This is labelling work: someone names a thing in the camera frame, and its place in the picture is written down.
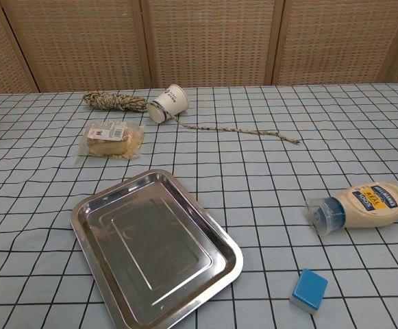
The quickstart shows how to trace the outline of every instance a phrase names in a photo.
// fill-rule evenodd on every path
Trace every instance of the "paper cup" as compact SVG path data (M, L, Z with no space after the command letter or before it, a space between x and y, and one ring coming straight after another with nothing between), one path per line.
M172 115L176 115L188 109L189 103L186 93L177 84L169 86L162 94L147 104L150 117L157 123L169 119L163 108Z

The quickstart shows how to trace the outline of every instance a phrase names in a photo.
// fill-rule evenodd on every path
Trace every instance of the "blue eraser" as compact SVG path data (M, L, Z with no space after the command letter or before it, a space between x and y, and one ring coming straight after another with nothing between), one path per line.
M309 269L303 269L290 297L290 301L303 310L314 313L321 306L327 285L327 279Z

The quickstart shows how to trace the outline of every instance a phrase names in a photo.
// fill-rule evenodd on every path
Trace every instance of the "tray rim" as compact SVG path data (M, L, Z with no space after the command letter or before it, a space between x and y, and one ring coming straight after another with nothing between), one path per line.
M219 235L219 237L224 240L225 243L232 249L235 255L235 264L232 270L223 276L220 280L217 280L214 284L209 286L207 289L202 291L198 296L194 299L190 300L183 308L179 309L176 313L167 317L162 322L160 322L157 326L152 327L155 329L163 329L163 328L171 328L183 318L188 316L191 312L199 308L202 304L207 302L209 299L214 297L217 293L222 291L227 285L231 284L237 277L240 275L243 266L243 256L240 247L236 244L236 242L229 236L226 231L211 217L211 215L203 208L203 206L194 198L192 195L181 185L181 183L168 171L163 169L151 169L140 173L126 181L115 184L114 186L102 190L90 197L86 197L81 200L73 209L71 213L71 226L74 230L75 236L77 237L78 243L83 251L83 255L88 263L88 266L92 272L92 276L97 283L97 286L100 290L100 294L105 302L106 308L114 322L115 328L117 329L131 329L127 323L125 322L123 315L121 313L120 308L118 307L116 300L109 288L109 284L103 272L99 266L99 262L95 257L93 250L91 248L88 239L86 239L86 235L83 231L83 227L78 219L78 212L80 209L87 204L88 202L103 197L111 193L112 191L119 190L125 185L132 183L135 180L139 180L147 175L152 175L158 173L160 175L165 176L169 179L171 184L173 184L179 192L185 197L185 199L190 203L190 205L195 208L201 215L201 217L206 221L206 223L212 228L215 234Z

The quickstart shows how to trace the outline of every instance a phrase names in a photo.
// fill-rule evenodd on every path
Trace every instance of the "packaged bread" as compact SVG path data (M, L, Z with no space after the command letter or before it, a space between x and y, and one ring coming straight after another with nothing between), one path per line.
M139 155L143 127L135 123L105 121L86 128L80 143L80 155L131 159Z

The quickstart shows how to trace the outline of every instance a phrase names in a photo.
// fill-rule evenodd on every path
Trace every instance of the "hellmann's label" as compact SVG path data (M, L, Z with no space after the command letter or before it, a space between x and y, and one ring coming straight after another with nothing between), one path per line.
M354 194L367 211L398 207L393 196L378 185L362 188L352 194Z

